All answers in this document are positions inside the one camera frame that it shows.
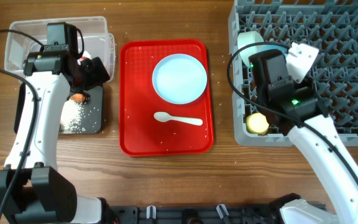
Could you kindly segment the orange carrot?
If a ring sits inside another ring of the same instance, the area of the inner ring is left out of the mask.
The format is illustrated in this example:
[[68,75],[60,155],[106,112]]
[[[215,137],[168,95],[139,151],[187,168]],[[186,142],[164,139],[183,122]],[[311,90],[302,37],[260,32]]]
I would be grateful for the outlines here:
[[84,103],[86,101],[85,95],[81,93],[75,93],[70,99],[77,103]]

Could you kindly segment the clear plastic bin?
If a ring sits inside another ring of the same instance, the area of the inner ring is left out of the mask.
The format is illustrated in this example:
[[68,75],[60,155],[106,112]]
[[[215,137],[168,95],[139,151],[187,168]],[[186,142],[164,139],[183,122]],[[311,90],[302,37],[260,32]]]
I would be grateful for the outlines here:
[[[91,58],[99,57],[108,71],[110,79],[113,79],[116,43],[114,36],[108,32],[107,20],[103,16],[15,21],[10,25],[10,29],[29,34],[42,44],[46,44],[47,24],[54,22],[66,22],[79,28],[83,36],[78,40],[85,41],[84,50],[88,51]],[[23,77],[24,60],[29,53],[39,50],[40,45],[32,39],[16,33],[9,33],[6,41],[4,69]]]

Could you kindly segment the white napkin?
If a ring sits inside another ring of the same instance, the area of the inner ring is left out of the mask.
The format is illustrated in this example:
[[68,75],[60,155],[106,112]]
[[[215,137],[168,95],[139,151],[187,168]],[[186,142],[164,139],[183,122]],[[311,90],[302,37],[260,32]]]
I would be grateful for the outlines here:
[[84,58],[91,58],[91,55],[88,53],[88,51],[84,51],[82,57]]

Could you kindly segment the white plastic spoon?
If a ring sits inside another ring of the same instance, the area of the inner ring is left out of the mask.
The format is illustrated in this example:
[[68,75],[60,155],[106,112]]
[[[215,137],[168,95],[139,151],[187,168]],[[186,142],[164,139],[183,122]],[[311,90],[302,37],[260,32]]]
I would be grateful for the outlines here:
[[201,126],[203,124],[203,120],[199,119],[199,118],[188,118],[188,117],[179,117],[179,116],[172,116],[166,112],[163,111],[159,111],[154,113],[154,118],[157,121],[160,122],[167,122],[167,121],[178,121],[181,123],[186,123],[186,124],[192,124],[195,126]]

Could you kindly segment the black waste tray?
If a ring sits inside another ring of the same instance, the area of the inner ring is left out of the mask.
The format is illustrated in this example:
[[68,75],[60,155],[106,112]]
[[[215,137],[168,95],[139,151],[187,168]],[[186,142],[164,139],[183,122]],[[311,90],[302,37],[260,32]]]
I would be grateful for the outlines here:
[[96,86],[89,91],[84,103],[73,100],[65,102],[59,134],[96,134],[100,132],[103,123],[103,93],[102,86]]

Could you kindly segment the red plastic tray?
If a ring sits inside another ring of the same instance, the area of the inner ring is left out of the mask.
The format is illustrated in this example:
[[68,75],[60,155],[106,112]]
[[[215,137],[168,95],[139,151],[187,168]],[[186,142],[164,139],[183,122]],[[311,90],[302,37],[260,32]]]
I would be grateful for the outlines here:
[[[197,39],[145,40],[126,43],[120,51],[119,145],[132,157],[197,154],[214,143],[210,88],[194,102],[174,105],[152,86],[156,64],[172,54],[188,54],[208,68],[205,45]],[[160,122],[154,113],[199,118],[201,126],[178,121]]]

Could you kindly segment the white rice pile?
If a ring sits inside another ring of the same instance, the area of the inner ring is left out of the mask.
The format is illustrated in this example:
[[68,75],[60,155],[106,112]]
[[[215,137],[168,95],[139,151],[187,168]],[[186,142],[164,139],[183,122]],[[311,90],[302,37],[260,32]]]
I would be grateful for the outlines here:
[[94,134],[101,129],[101,123],[100,106],[68,100],[63,106],[60,134]]

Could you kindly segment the light blue plate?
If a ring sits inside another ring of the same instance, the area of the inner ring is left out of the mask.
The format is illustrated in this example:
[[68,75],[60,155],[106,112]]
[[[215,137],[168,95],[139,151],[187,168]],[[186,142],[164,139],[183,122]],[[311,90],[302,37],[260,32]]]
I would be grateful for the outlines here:
[[205,67],[188,54],[166,56],[152,72],[152,86],[156,94],[174,105],[185,105],[197,100],[207,84]]

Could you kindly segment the yellow plastic cup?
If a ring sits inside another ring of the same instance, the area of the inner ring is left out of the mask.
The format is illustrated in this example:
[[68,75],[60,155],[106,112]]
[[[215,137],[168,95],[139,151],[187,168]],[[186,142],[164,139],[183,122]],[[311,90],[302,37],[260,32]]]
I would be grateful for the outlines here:
[[269,129],[266,117],[262,113],[254,113],[246,117],[246,128],[251,134],[264,135]]

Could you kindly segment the grey dishwasher rack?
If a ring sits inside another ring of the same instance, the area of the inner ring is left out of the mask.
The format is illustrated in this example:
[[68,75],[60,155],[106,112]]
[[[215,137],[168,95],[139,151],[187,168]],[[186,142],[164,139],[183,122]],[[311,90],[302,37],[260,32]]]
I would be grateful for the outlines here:
[[358,147],[358,0],[235,1],[228,17],[232,54],[249,31],[265,41],[319,49],[308,76],[344,145]]

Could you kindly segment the green bowl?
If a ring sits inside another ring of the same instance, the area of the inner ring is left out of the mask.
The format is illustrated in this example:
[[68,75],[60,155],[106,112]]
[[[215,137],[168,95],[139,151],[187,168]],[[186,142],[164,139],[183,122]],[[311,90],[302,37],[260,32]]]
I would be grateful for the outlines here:
[[[243,33],[240,33],[237,37],[237,44],[240,49],[245,47],[246,45],[263,42],[263,41],[264,40],[263,40],[262,36],[256,31],[243,32]],[[263,49],[263,47],[261,45],[248,47],[248,48],[242,50],[239,53],[239,55],[240,55],[242,61],[244,62],[244,64],[247,67],[249,67],[250,66],[249,57],[261,52],[262,49]]]

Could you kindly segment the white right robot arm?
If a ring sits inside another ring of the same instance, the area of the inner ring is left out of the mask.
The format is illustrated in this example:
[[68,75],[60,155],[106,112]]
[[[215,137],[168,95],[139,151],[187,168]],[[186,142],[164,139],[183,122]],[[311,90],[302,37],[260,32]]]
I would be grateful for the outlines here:
[[358,223],[358,166],[342,143],[327,107],[304,78],[318,49],[270,49],[249,57],[257,87],[257,107],[270,124],[304,155],[328,194],[335,215],[317,220]]

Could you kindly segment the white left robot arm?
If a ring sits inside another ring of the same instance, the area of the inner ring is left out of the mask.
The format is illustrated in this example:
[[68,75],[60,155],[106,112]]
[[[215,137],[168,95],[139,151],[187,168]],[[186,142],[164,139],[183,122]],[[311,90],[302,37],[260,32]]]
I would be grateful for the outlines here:
[[81,31],[49,23],[47,42],[30,53],[16,140],[0,170],[0,220],[9,223],[118,223],[107,201],[77,194],[57,169],[57,140],[65,102],[109,79],[100,58],[84,58]]

